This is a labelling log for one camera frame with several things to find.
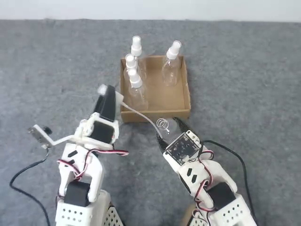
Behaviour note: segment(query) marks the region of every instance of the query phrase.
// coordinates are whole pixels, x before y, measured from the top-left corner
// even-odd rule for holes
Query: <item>circuit board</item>
[[[186,133],[183,133],[170,146],[167,147],[166,151],[180,165],[183,165],[186,160],[193,156],[198,150],[198,145],[196,145]]]

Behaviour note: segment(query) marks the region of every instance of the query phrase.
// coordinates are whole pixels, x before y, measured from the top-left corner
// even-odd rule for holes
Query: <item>perforated panel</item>
[[[256,226],[250,210],[241,195],[238,195],[236,200],[221,208],[209,218],[216,225],[233,226],[241,222],[244,226]]]
[[[92,208],[81,207],[59,201],[55,221],[61,225],[82,226],[90,225]]]
[[[208,224],[201,219],[193,218],[189,226],[208,226]]]
[[[108,209],[103,226],[123,226],[115,207],[112,206]]]

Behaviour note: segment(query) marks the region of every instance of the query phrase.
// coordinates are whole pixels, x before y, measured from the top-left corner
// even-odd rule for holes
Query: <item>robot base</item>
[[[75,206],[60,200],[56,209],[56,226],[123,226],[111,196],[101,190],[97,201],[87,207]]]

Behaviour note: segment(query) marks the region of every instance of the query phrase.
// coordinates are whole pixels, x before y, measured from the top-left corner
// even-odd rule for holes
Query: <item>clear plastic bottle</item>
[[[181,61],[178,57],[181,43],[174,41],[173,45],[166,52],[163,60],[162,76],[166,86],[175,86],[178,82]]]
[[[181,129],[177,122],[173,119],[163,119],[160,118],[157,120],[157,127],[161,131],[163,139],[171,144],[174,140],[176,140],[181,134]]]
[[[135,58],[132,54],[127,54],[126,55],[126,67],[123,71],[123,75],[124,75],[124,79],[127,85],[129,85],[130,83],[130,78],[128,75],[128,71],[130,69],[136,69],[138,71],[138,74],[140,75],[140,78],[142,79],[142,81],[146,80],[145,74],[141,73],[140,70],[138,69],[138,64],[137,61],[135,61]]]
[[[146,97],[146,88],[136,69],[128,71],[131,85],[128,87],[130,95],[129,105],[138,111],[147,110],[149,103]]]
[[[141,79],[146,79],[146,54],[142,50],[141,38],[140,36],[133,36],[133,42],[131,46],[131,53],[135,57],[135,60],[138,63],[138,72],[141,76]]]

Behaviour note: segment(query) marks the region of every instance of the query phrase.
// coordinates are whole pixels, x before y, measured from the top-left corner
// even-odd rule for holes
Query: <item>bottle cap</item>
[[[133,37],[133,43],[131,47],[131,53],[135,56],[138,57],[142,53],[142,47],[141,47],[141,38],[140,36],[134,36]]]
[[[130,69],[128,75],[130,77],[132,88],[140,88],[142,86],[142,80],[136,69]]]
[[[181,48],[181,43],[179,41],[174,41],[173,45],[166,52],[167,58],[170,60],[176,59],[179,54],[180,48]]]
[[[137,62],[132,54],[126,55],[126,66],[128,69],[130,68],[137,68]]]

